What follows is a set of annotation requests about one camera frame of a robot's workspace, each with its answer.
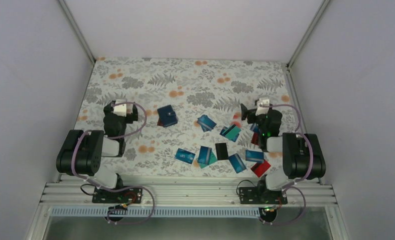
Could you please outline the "blue denim card holder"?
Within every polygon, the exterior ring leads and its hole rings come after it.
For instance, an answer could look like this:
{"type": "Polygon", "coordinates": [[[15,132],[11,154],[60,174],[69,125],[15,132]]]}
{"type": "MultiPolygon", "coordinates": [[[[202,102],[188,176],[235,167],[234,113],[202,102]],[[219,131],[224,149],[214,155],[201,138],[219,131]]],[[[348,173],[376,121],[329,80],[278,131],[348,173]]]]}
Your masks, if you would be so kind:
{"type": "Polygon", "coordinates": [[[176,125],[178,118],[172,105],[166,105],[157,109],[158,120],[161,121],[162,127],[166,128],[169,126],[176,125]]]}

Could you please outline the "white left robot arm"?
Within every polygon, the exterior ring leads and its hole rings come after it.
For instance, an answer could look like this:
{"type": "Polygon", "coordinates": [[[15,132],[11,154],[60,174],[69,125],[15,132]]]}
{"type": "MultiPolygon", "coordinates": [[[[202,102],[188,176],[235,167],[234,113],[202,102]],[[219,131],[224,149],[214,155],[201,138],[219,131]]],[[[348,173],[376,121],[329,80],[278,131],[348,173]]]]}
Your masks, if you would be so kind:
{"type": "Polygon", "coordinates": [[[122,179],[102,166],[101,159],[123,156],[127,125],[139,120],[138,109],[134,102],[113,100],[103,109],[102,130],[70,130],[55,161],[57,171],[104,189],[113,203],[121,201],[125,195],[122,179]]]}

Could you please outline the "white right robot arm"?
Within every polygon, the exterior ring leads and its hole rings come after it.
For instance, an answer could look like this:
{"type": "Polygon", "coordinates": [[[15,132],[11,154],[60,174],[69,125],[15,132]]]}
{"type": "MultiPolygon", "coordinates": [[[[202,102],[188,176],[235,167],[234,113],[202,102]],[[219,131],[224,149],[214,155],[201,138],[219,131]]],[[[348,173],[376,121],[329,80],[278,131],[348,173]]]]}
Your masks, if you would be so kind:
{"type": "Polygon", "coordinates": [[[276,196],[276,191],[304,180],[322,178],[327,165],[318,136],[311,133],[280,133],[283,114],[272,104],[256,103],[249,109],[240,105],[241,119],[256,125],[257,145],[265,153],[282,153],[282,171],[265,177],[265,185],[256,190],[257,199],[268,204],[276,196]]]}

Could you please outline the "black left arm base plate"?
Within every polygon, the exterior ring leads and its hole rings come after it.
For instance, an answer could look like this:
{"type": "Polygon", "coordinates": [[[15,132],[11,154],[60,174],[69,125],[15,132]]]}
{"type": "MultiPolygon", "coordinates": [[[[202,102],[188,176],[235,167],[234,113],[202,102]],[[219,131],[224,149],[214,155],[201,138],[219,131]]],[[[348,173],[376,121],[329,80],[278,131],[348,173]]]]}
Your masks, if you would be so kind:
{"type": "Polygon", "coordinates": [[[143,196],[143,189],[139,187],[125,187],[123,191],[107,191],[94,188],[92,202],[95,204],[140,204],[143,196]]]}

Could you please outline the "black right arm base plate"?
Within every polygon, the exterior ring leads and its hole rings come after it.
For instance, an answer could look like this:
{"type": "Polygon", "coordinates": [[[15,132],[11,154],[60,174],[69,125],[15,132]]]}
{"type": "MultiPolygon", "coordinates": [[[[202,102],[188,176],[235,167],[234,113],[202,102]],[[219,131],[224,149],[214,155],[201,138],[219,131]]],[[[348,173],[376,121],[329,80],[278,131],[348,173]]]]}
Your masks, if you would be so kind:
{"type": "Polygon", "coordinates": [[[287,197],[281,191],[273,191],[258,187],[239,187],[239,200],[242,205],[286,205],[287,197]]]}

